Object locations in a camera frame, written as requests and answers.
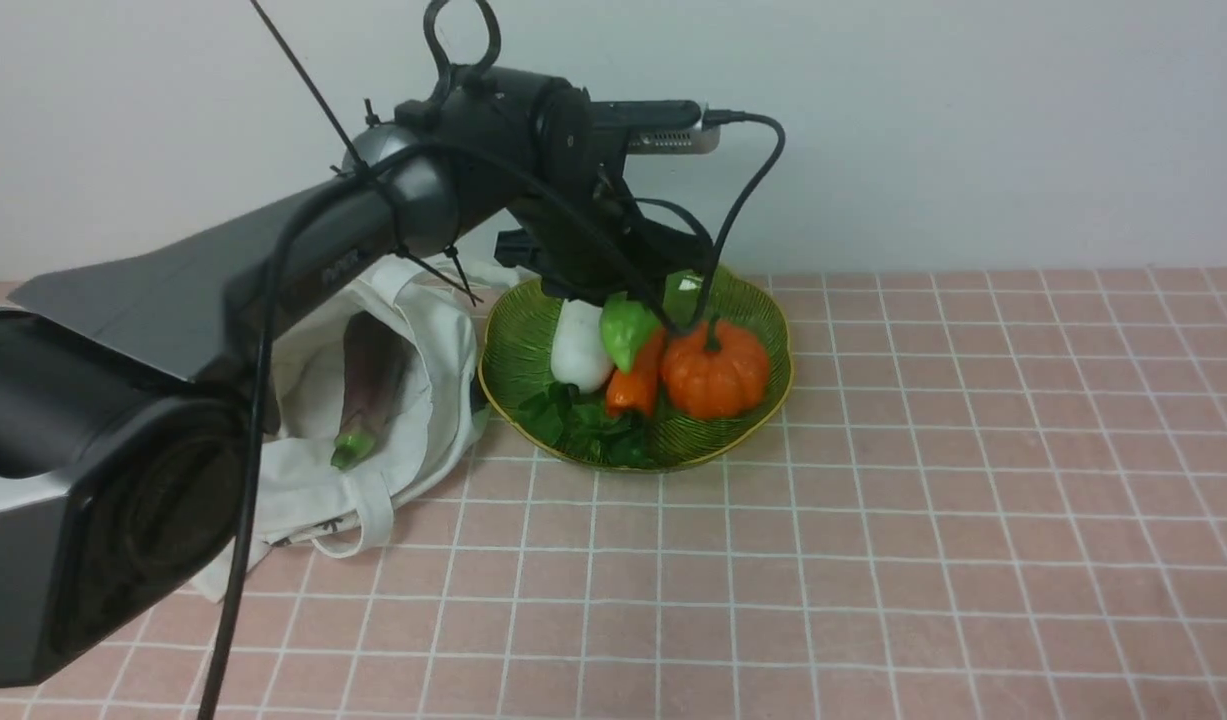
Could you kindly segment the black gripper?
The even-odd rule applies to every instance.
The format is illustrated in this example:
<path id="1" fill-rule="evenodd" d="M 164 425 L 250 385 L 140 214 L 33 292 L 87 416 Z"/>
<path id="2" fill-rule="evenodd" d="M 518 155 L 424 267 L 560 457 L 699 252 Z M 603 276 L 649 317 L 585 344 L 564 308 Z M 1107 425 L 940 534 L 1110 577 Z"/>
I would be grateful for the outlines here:
<path id="1" fill-rule="evenodd" d="M 677 202 L 599 195 L 546 197 L 535 190 L 494 191 L 520 228 L 499 233 L 494 260 L 544 278 L 548 296 L 602 305 L 626 293 L 632 301 L 663 304 L 672 274 L 691 272 L 709 282 L 715 274 L 715 240 Z"/>

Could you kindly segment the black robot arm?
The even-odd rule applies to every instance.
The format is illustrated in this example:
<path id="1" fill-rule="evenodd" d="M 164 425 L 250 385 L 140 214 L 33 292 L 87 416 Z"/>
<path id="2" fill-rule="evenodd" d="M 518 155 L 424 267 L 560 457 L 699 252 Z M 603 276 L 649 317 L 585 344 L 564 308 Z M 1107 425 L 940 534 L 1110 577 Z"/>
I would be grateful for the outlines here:
<path id="1" fill-rule="evenodd" d="M 264 341 L 383 259 L 436 258 L 509 211 L 507 256 L 595 301 L 645 296 L 712 242 L 640 231 L 628 155 L 706 155 L 717 110 L 593 101 L 567 79 L 450 67 L 367 117 L 337 177 L 0 307 L 0 689 L 38 684 L 236 538 L 279 411 Z"/>

